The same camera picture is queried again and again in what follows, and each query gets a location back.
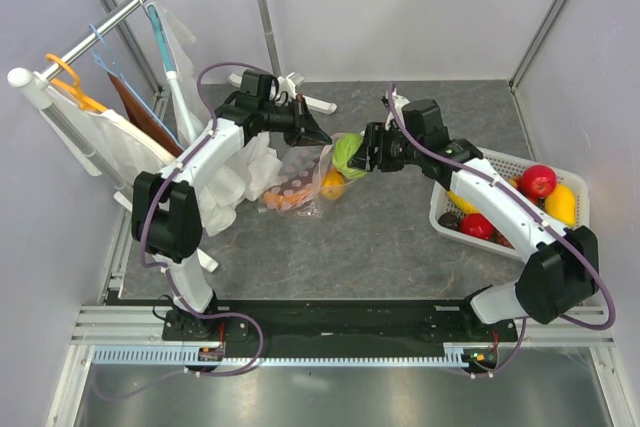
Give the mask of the green cabbage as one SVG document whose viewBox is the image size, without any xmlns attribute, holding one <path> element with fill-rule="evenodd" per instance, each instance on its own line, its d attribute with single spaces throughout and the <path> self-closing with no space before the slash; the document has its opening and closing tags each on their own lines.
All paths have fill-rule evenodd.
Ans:
<svg viewBox="0 0 640 427">
<path fill-rule="evenodd" d="M 359 180 L 367 174 L 365 170 L 349 166 L 349 161 L 355 156 L 362 144 L 363 136 L 360 133 L 346 133 L 334 144 L 332 165 L 346 179 Z"/>
</svg>

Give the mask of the clear pink-dotted zip bag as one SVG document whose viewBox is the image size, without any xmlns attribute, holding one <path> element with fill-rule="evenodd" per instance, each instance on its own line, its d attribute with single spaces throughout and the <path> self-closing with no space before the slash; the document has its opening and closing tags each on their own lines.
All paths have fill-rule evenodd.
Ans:
<svg viewBox="0 0 640 427">
<path fill-rule="evenodd" d="M 334 134 L 331 145 L 290 148 L 282 159 L 282 166 L 275 185 L 265 190 L 266 192 L 274 187 L 292 190 L 307 187 L 313 192 L 313 198 L 309 202 L 300 208 L 287 212 L 270 210 L 262 202 L 264 192 L 258 199 L 258 211 L 288 217 L 322 218 L 326 216 L 356 182 L 356 180 L 349 180 L 343 176 L 346 181 L 346 189 L 344 194 L 335 201 L 325 199 L 320 194 L 324 177 L 328 172 L 335 170 L 332 165 L 334 144 L 344 134 L 346 133 Z"/>
</svg>

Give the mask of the orange citrus fruit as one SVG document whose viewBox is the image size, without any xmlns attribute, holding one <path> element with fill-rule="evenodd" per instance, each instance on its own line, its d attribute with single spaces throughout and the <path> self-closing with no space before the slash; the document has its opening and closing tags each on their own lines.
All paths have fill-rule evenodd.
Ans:
<svg viewBox="0 0 640 427">
<path fill-rule="evenodd" d="M 339 199 L 345 192 L 346 181 L 343 175 L 335 170 L 332 170 L 324 177 L 320 194 L 325 199 L 335 201 Z"/>
</svg>

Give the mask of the orange carrot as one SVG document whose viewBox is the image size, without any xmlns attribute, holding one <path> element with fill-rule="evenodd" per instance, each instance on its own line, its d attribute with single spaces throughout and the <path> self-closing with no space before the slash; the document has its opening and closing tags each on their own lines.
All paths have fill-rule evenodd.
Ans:
<svg viewBox="0 0 640 427">
<path fill-rule="evenodd" d="M 270 210 L 291 211 L 305 205 L 313 198 L 313 192 L 305 187 L 298 190 L 274 187 L 262 196 L 262 202 Z"/>
</svg>

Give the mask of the red apple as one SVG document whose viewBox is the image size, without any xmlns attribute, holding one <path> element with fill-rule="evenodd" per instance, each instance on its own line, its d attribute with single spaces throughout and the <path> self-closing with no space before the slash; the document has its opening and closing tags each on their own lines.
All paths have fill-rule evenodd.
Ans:
<svg viewBox="0 0 640 427">
<path fill-rule="evenodd" d="M 536 164 L 527 168 L 519 182 L 520 191 L 527 197 L 543 199 L 549 196 L 557 186 L 557 176 L 546 165 Z"/>
</svg>

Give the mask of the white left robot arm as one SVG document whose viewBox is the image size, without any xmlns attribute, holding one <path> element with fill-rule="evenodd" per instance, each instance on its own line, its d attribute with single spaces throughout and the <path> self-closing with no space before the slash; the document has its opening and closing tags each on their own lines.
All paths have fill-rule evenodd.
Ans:
<svg viewBox="0 0 640 427">
<path fill-rule="evenodd" d="M 211 310 L 214 291 L 197 256 L 204 228 L 200 203 L 208 183 L 263 132 L 282 134 L 290 147 L 332 143 L 306 98 L 289 94 L 285 102 L 278 101 L 279 87 L 271 74 L 245 71 L 239 88 L 179 157 L 156 173 L 139 173 L 134 181 L 131 234 L 140 243 L 141 264 L 161 269 L 175 304 L 188 312 L 185 329 L 198 340 L 211 339 L 220 325 L 218 314 Z"/>
</svg>

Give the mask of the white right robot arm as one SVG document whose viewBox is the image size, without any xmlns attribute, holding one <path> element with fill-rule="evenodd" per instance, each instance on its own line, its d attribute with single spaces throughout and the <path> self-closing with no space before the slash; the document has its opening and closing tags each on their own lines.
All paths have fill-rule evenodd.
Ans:
<svg viewBox="0 0 640 427">
<path fill-rule="evenodd" d="M 406 166 L 470 202 L 503 234 L 524 263 L 517 281 L 469 295 L 458 328 L 477 341 L 494 323 L 530 318 L 548 324 L 602 291 L 598 244 L 586 226 L 571 228 L 535 207 L 511 186 L 484 154 L 465 139 L 453 140 L 431 99 L 407 101 L 389 92 L 384 122 L 370 122 L 349 167 L 397 172 Z"/>
</svg>

